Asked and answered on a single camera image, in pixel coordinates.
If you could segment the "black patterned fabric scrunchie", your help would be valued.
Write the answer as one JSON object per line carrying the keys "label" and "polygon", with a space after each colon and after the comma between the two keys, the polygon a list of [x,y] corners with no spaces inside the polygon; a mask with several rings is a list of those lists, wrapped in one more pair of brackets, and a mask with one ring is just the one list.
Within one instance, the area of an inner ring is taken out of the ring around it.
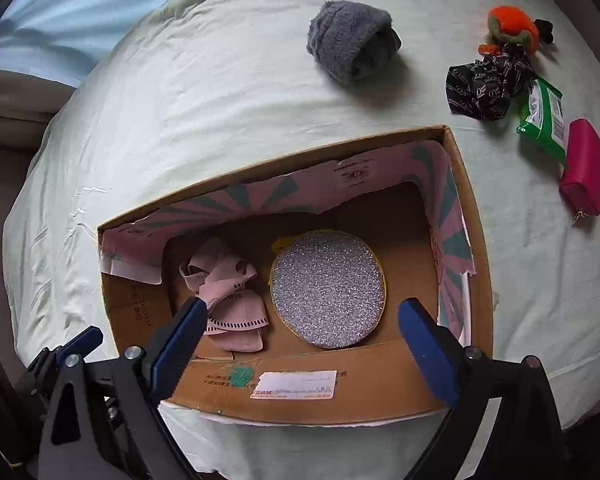
{"label": "black patterned fabric scrunchie", "polygon": [[480,122],[505,117],[513,99],[531,89],[536,73],[522,44],[506,44],[495,54],[472,63],[450,66],[445,95],[453,114]]}

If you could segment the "green wet wipes pack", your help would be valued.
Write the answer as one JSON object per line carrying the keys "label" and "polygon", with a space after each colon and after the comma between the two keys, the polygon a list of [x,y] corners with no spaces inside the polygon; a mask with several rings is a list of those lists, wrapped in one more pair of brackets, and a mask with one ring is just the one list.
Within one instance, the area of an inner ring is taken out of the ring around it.
{"label": "green wet wipes pack", "polygon": [[516,133],[565,165],[566,123],[562,92],[541,77],[532,81]]}

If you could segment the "grey fuzzy sock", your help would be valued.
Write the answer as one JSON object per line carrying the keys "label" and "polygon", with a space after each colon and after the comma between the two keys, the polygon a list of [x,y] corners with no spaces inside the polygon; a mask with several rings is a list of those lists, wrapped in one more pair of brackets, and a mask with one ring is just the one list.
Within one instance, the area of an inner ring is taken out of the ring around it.
{"label": "grey fuzzy sock", "polygon": [[340,84],[377,73],[401,46],[388,11],[348,0],[326,1],[306,37],[306,50]]}

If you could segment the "light blue window cloth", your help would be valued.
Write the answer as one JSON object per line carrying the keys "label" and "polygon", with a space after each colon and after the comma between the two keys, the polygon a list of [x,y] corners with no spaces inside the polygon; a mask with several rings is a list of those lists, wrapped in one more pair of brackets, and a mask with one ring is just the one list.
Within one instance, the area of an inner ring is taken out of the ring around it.
{"label": "light blue window cloth", "polygon": [[14,0],[0,18],[0,70],[76,88],[168,0]]}

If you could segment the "pink patterned fabric strip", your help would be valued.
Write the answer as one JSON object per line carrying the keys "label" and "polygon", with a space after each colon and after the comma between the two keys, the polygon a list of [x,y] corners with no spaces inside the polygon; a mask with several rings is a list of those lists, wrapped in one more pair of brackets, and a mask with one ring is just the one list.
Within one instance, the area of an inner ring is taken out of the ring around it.
{"label": "pink patterned fabric strip", "polygon": [[210,238],[180,266],[187,288],[207,306],[204,336],[223,351],[256,353],[264,348],[268,312],[249,287],[256,268],[234,255],[222,240]]}

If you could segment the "silver glitter round pad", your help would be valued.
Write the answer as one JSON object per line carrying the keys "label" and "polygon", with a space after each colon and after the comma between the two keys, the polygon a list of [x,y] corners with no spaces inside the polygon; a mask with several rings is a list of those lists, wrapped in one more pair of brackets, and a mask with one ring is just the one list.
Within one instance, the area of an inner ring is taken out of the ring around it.
{"label": "silver glitter round pad", "polygon": [[385,311],[384,270],[359,237],[315,230],[294,237],[274,259],[270,296],[279,318],[313,347],[354,346]]}

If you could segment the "magenta leather pouch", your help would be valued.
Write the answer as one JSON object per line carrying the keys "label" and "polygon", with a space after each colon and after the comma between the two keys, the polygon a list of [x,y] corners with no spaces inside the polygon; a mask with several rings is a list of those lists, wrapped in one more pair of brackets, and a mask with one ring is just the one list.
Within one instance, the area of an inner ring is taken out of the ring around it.
{"label": "magenta leather pouch", "polygon": [[585,118],[569,125],[565,171],[559,191],[576,214],[600,215],[600,137]]}

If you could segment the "pale green bed sheet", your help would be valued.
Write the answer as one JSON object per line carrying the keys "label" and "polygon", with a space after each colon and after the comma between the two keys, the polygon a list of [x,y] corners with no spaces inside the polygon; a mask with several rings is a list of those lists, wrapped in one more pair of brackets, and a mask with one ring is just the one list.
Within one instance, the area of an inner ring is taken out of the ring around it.
{"label": "pale green bed sheet", "polygon": [[43,136],[3,235],[15,347],[23,361],[108,323],[97,229],[140,205],[280,155],[445,124],[474,190],[488,248],[494,352],[538,356],[560,420],[600,398],[600,216],[574,224],[550,159],[513,122],[449,111],[449,67],[474,59],[486,12],[519,6],[554,26],[539,59],[565,115],[600,136],[600,62],[554,0],[353,0],[387,10],[402,61],[348,90],[306,50],[328,0],[170,0],[79,86]]}

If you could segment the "orange fluffy plush toy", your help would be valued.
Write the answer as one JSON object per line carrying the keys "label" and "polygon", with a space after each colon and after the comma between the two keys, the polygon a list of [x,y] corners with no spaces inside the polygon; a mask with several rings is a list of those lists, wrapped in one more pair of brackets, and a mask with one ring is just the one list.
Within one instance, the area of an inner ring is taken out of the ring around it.
{"label": "orange fluffy plush toy", "polygon": [[534,55],[541,46],[554,44],[554,25],[530,16],[516,6],[496,6],[486,18],[486,41],[478,47],[480,55],[497,54],[506,44],[523,46]]}

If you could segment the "cardboard box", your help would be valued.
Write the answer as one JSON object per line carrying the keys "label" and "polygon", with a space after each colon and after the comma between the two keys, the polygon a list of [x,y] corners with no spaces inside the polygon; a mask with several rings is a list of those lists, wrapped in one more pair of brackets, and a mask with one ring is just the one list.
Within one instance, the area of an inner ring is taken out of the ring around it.
{"label": "cardboard box", "polygon": [[261,424],[354,425],[441,408],[399,328],[418,300],[493,348],[486,241],[452,130],[385,133],[272,159],[100,226],[119,349],[190,296],[208,328],[175,405]]}

